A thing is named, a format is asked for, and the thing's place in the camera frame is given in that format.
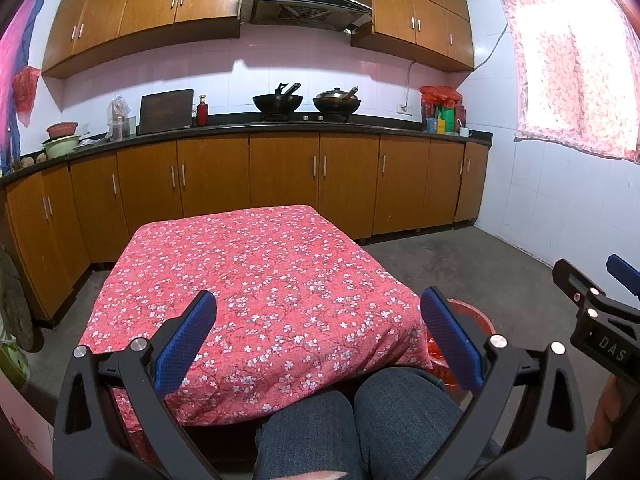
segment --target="hand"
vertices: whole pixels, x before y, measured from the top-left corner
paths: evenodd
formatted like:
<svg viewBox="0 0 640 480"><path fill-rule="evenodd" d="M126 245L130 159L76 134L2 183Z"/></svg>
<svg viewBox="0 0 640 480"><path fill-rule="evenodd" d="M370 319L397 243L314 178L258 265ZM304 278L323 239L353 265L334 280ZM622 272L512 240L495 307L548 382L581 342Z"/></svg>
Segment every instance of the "hand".
<svg viewBox="0 0 640 480"><path fill-rule="evenodd" d="M618 389L616 377L609 377L605 384L593 417L593 424L587 433L587 452L593 453L605 449L611 440L611 432L622 409L622 394Z"/></svg>

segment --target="blue gripper pad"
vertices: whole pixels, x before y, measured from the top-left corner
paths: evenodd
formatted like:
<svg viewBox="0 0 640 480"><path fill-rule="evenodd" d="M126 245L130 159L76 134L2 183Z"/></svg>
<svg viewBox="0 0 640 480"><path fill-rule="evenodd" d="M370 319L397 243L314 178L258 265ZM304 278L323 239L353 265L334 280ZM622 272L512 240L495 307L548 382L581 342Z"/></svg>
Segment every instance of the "blue gripper pad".
<svg viewBox="0 0 640 480"><path fill-rule="evenodd" d="M617 254L612 254L607 260L607 272L640 299L640 272Z"/></svg>
<svg viewBox="0 0 640 480"><path fill-rule="evenodd" d="M484 385L482 358L437 288L422 293L420 312L460 387L478 394Z"/></svg>
<svg viewBox="0 0 640 480"><path fill-rule="evenodd" d="M161 397L180 387L216 321L216 297L213 294L201 293L194 301L197 301L196 305L156 358L154 388Z"/></svg>

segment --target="red plastic bag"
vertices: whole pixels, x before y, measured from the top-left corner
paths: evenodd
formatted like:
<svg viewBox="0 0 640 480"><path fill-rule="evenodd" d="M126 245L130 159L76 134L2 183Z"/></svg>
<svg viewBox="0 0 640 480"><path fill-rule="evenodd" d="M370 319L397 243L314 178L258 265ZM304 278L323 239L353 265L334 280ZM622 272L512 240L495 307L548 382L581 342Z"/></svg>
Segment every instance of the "red plastic bag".
<svg viewBox="0 0 640 480"><path fill-rule="evenodd" d="M31 122L31 111L36 101L36 88L40 70L33 66L23 66L14 76L14 101L18 120L25 126Z"/></svg>
<svg viewBox="0 0 640 480"><path fill-rule="evenodd" d="M444 105L445 108L453 108L462 102L462 95L448 85L421 86L422 102L431 105Z"/></svg>

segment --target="electrical outlet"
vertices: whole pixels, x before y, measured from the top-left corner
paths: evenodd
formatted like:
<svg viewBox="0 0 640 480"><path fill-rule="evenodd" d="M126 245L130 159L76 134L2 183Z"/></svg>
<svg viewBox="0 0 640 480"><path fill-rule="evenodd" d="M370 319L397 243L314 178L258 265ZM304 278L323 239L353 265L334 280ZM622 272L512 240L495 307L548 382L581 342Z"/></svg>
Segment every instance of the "electrical outlet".
<svg viewBox="0 0 640 480"><path fill-rule="evenodd" d="M413 115L414 107L404 106L402 103L398 103L398 113L402 115Z"/></svg>

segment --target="plastic bag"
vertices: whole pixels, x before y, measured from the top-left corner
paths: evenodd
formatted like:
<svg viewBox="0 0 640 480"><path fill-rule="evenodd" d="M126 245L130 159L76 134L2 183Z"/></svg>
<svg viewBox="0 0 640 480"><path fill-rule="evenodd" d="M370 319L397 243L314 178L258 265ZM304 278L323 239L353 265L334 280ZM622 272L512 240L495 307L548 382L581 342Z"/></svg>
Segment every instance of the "plastic bag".
<svg viewBox="0 0 640 480"><path fill-rule="evenodd" d="M18 120L29 126L31 122L31 111L36 101L36 90L40 70L33 66L25 65L14 76L14 102Z"/></svg>
<svg viewBox="0 0 640 480"><path fill-rule="evenodd" d="M116 95L107 107L107 124L109 132L107 139L120 140L129 137L129 117L130 108L124 97Z"/></svg>
<svg viewBox="0 0 640 480"><path fill-rule="evenodd" d="M421 86L422 102L431 105L444 105L445 108L454 108L462 102L462 94L456 92L448 85Z"/></svg>

